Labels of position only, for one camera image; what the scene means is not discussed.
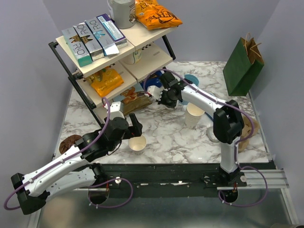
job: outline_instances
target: yellow snack bag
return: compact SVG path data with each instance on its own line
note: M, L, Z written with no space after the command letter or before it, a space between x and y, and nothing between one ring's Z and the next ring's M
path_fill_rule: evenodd
M86 78L87 82L101 97L108 95L124 83L116 70L106 67Z
M176 27L182 24L172 12L158 4L157 0L135 0L135 14L148 30Z

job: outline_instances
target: gray wall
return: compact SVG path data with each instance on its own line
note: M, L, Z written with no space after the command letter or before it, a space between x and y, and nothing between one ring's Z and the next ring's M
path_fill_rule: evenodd
M258 41L265 67L251 89L269 149L304 224L304 1L281 0Z
M48 43L60 35L42 0L10 0L0 7L0 202L10 177L51 161L71 89ZM14 196L9 202L16 206ZM2 228L27 227L21 210L0 208Z
M43 0L59 30L108 13L106 0ZM159 0L184 24L168 35L177 60L228 60L247 32L258 37L279 0ZM163 48L163 42L157 44Z

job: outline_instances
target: blue plastic object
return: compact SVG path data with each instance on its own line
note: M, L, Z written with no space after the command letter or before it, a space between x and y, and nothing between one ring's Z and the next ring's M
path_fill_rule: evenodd
M194 85L199 86L200 81L197 77L195 77L194 75L185 75L185 79L190 80L191 82L194 83ZM182 105L187 105L189 102L187 101L183 101L181 104Z

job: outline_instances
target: gift bag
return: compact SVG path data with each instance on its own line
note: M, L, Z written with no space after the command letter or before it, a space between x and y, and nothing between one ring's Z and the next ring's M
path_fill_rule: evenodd
M223 70L229 96L246 96L261 72L264 61L257 48L260 44L250 39L249 33L239 39Z

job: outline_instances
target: black cable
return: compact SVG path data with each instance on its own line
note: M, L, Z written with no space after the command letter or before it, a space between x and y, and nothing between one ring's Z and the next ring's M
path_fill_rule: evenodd
M110 156L110 155L112 155L114 152L116 152L118 149L119 149L119 147L121 146L121 144L122 144L122 140L120 141L120 143L119 143L119 146L112 152L112 153L108 153L108 155Z

